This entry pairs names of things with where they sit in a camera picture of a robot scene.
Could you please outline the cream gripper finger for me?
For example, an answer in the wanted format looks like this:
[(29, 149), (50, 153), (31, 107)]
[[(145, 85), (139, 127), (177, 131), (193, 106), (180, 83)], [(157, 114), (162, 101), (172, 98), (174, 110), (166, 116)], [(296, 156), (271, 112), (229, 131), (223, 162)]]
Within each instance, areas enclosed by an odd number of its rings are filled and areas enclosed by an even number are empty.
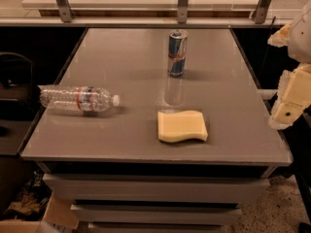
[(289, 22), (282, 26), (277, 32), (269, 37), (267, 44), (273, 47), (281, 48), (288, 44), (292, 24)]
[(283, 130), (292, 126), (303, 114), (305, 104), (277, 99), (271, 109), (268, 124), (273, 129)]

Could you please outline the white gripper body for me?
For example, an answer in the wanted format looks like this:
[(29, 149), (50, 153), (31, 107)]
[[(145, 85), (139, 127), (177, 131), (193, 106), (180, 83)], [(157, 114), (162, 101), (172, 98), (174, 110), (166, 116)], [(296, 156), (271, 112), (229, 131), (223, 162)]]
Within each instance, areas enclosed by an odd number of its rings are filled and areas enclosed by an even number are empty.
[(302, 113), (311, 105), (311, 64), (300, 63), (293, 71), (284, 71), (280, 88), (281, 111)]

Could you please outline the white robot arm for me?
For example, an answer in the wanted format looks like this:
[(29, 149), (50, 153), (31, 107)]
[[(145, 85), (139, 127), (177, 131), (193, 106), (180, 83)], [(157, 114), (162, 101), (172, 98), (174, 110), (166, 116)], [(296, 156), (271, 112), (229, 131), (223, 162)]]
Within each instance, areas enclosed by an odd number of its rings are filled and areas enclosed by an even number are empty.
[(311, 106), (311, 1), (267, 41), (270, 46), (287, 47), (290, 58), (299, 65), (285, 70), (279, 80), (277, 99), (271, 109), (269, 125), (286, 129)]

